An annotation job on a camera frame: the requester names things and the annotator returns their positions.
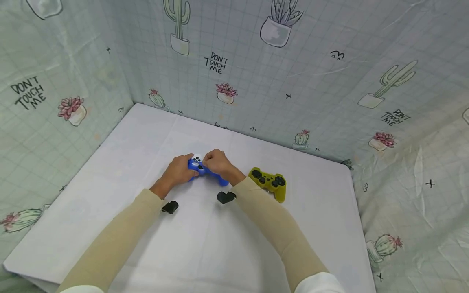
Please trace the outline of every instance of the beige sleeve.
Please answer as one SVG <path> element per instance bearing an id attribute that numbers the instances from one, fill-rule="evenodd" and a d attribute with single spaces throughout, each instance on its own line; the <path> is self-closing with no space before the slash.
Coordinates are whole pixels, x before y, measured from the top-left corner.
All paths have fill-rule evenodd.
<path id="1" fill-rule="evenodd" d="M 291 292 L 306 277 L 329 272 L 290 213 L 249 177 L 231 191 L 236 202 L 279 253 Z"/>
<path id="2" fill-rule="evenodd" d="M 140 237 L 154 223 L 165 201 L 144 189 L 91 243 L 56 293 L 78 285 L 107 292 Z"/>

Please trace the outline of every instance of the white tabletop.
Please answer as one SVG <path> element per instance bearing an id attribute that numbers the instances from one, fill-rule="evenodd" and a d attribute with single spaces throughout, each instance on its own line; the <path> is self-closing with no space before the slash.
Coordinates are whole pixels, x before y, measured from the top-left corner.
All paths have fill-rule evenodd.
<path id="1" fill-rule="evenodd" d="M 243 172 L 287 181 L 283 205 L 348 293 L 374 293 L 348 168 L 213 125 L 135 105 L 4 262 L 60 283 L 99 232 L 173 157 L 219 148 Z M 179 209 L 140 240 L 112 292 L 288 292 L 282 262 L 236 203 L 216 200 L 210 176 L 175 188 Z"/>

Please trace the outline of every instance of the white sleeve cuff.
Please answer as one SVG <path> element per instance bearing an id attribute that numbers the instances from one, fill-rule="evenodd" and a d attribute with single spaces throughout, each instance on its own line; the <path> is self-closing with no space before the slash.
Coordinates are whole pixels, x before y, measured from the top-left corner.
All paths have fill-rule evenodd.
<path id="1" fill-rule="evenodd" d="M 321 272 L 301 281 L 295 293 L 345 293 L 345 290 L 333 274 Z"/>
<path id="2" fill-rule="evenodd" d="M 103 290 L 95 286 L 80 285 L 63 290 L 60 293 L 104 293 Z"/>

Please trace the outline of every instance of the potted cactus print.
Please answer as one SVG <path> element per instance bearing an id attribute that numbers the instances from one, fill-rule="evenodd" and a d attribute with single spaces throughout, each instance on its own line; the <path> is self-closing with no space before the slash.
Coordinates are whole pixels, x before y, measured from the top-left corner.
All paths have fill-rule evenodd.
<path id="1" fill-rule="evenodd" d="M 393 254 L 398 247 L 402 248 L 402 245 L 402 240 L 399 237 L 394 238 L 388 234 L 382 235 L 376 242 L 367 241 L 366 249 L 368 250 L 371 265 L 376 267 L 378 263 L 384 260 L 385 256 Z"/>
<path id="2" fill-rule="evenodd" d="M 189 40 L 182 37 L 182 26 L 189 22 L 189 2 L 184 4 L 184 13 L 182 13 L 181 0 L 173 0 L 173 11 L 169 6 L 169 0 L 163 0 L 163 5 L 166 15 L 176 25 L 176 34 L 171 34 L 171 48 L 181 55 L 189 55 Z"/>
<path id="3" fill-rule="evenodd" d="M 308 148 L 308 139 L 309 139 L 309 130 L 303 130 L 303 132 L 298 133 L 295 135 L 295 143 L 292 144 L 292 149 L 294 150 L 305 150 Z"/>
<path id="4" fill-rule="evenodd" d="M 223 103 L 232 104 L 235 100 L 237 90 L 228 83 L 217 84 L 217 98 Z"/>
<path id="5" fill-rule="evenodd" d="M 86 108 L 82 105 L 84 101 L 84 99 L 80 99 L 80 96 L 63 99 L 59 105 L 60 112 L 57 116 L 63 117 L 73 126 L 80 125 L 86 117 Z"/>
<path id="6" fill-rule="evenodd" d="M 27 209 L 18 213 L 8 214 L 0 225 L 3 225 L 5 232 L 12 233 L 34 225 L 43 213 L 49 208 L 50 204 L 45 204 L 40 209 Z"/>
<path id="7" fill-rule="evenodd" d="M 261 27 L 260 36 L 274 47 L 283 47 L 290 38 L 292 26 L 300 20 L 303 11 L 295 11 L 298 0 L 272 0 L 271 16 L 267 17 Z"/>
<path id="8" fill-rule="evenodd" d="M 368 145 L 378 151 L 384 151 L 386 148 L 393 148 L 396 142 L 394 136 L 386 132 L 377 132 L 368 142 Z"/>
<path id="9" fill-rule="evenodd" d="M 169 110 L 169 107 L 166 106 L 165 101 L 163 100 L 163 98 L 161 97 L 161 95 L 158 93 L 157 90 L 150 89 L 148 98 L 150 99 L 150 101 L 153 102 L 153 104 L 155 104 L 154 106 L 155 108 L 163 110 L 163 111 L 171 112 L 171 110 Z"/>
<path id="10" fill-rule="evenodd" d="M 376 106 L 379 105 L 382 101 L 384 101 L 384 98 L 381 96 L 384 95 L 390 88 L 395 88 L 403 83 L 407 82 L 409 79 L 411 79 L 415 75 L 415 71 L 410 72 L 412 68 L 417 64 L 417 60 L 414 60 L 407 64 L 403 69 L 399 70 L 398 72 L 394 73 L 394 71 L 397 70 L 398 65 L 394 65 L 391 67 L 386 73 L 383 74 L 379 82 L 383 85 L 381 89 L 379 89 L 377 92 L 374 94 L 366 94 L 359 102 L 358 104 L 360 106 L 366 107 L 366 108 L 376 108 Z"/>

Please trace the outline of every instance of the hand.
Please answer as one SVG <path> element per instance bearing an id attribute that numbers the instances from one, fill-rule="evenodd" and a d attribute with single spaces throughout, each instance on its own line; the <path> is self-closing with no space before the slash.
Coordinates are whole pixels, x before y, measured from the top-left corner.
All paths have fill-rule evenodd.
<path id="1" fill-rule="evenodd" d="M 238 168 L 236 168 L 226 157 L 225 152 L 214 149 L 207 153 L 202 164 L 209 168 L 210 171 L 220 174 L 220 176 L 235 186 L 246 178 Z"/>
<path id="2" fill-rule="evenodd" d="M 161 199 L 164 199 L 174 186 L 186 183 L 192 177 L 198 176 L 199 172 L 189 170 L 187 167 L 189 159 L 192 158 L 193 155 L 194 154 L 187 154 L 185 156 L 175 157 L 172 162 L 169 163 L 163 176 L 150 188 L 150 191 L 158 195 Z"/>

